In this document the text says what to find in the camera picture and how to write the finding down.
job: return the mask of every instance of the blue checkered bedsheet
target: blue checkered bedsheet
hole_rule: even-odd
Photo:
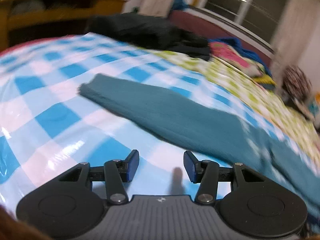
[[[79,162],[99,166],[124,159],[132,149],[139,150],[140,165],[127,188],[129,197],[172,193],[176,167],[183,173],[180,194],[195,196],[199,185],[189,181],[183,168],[185,149],[78,95],[79,85],[97,73],[170,88],[199,104],[235,114],[245,125],[262,127],[270,136],[286,140],[318,173],[281,130],[201,74],[89,33],[23,47],[0,58],[0,203],[7,208],[14,211],[25,194]],[[94,184],[94,191],[105,194],[101,183]],[[228,192],[229,183],[219,183],[218,198]]]

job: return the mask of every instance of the wooden furniture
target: wooden furniture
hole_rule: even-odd
[[[121,13],[127,0],[37,0],[44,10],[12,14],[12,9],[30,0],[0,1],[0,51],[40,38],[83,34],[92,15]]]

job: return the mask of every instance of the gray textured surface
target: gray textured surface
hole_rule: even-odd
[[[249,240],[227,227],[214,208],[193,203],[189,196],[136,195],[113,206],[91,231],[74,240]],[[298,239],[296,236],[287,240]]]

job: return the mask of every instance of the window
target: window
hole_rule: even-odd
[[[201,0],[199,6],[270,43],[287,0]]]

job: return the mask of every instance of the bed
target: bed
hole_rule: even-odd
[[[274,168],[274,178],[303,197],[309,220],[316,225],[320,205],[314,199],[319,189],[309,185],[320,180],[318,163],[277,123],[249,107],[223,84],[210,81],[201,68],[211,63],[197,61],[193,69],[188,69],[185,60],[190,59],[185,57],[140,49],[94,33],[28,44],[3,54],[0,203],[14,212],[24,195],[77,163],[87,161],[91,166],[100,166],[110,159],[124,159],[132,149],[139,150],[140,165],[133,182],[127,185],[129,197],[188,194],[194,198],[199,185],[192,184],[184,170],[186,149],[162,141],[78,95],[82,83],[103,73],[169,88],[203,106],[236,115],[244,127],[263,129],[270,137],[284,141],[292,158],[299,160],[297,170],[303,170],[308,180],[302,191],[279,167]],[[210,155],[195,155],[220,166],[230,165]],[[175,176],[180,177],[181,183],[176,184]],[[105,194],[101,183],[94,183],[93,190],[100,196]],[[229,183],[219,183],[217,198],[229,192]]]
[[[243,48],[255,52],[265,65],[270,67],[273,57],[270,48],[265,48],[265,46],[262,46],[263,44],[261,45],[261,43],[248,38],[246,40],[241,39],[220,26],[194,15],[194,13],[196,12],[191,9],[188,9],[188,11],[175,10],[170,13],[168,19],[179,28],[208,39],[236,37],[240,39]],[[200,72],[209,81],[227,89],[250,108],[279,127],[298,143],[299,147],[316,163],[316,166],[320,166],[320,155],[317,146],[319,137],[313,123],[306,121],[303,116],[292,108],[286,107],[278,96],[259,88],[255,82],[260,80],[259,78],[251,79],[217,57],[212,60],[213,63],[206,63],[203,60],[190,59],[177,53],[161,52],[157,53],[157,55],[183,68]]]

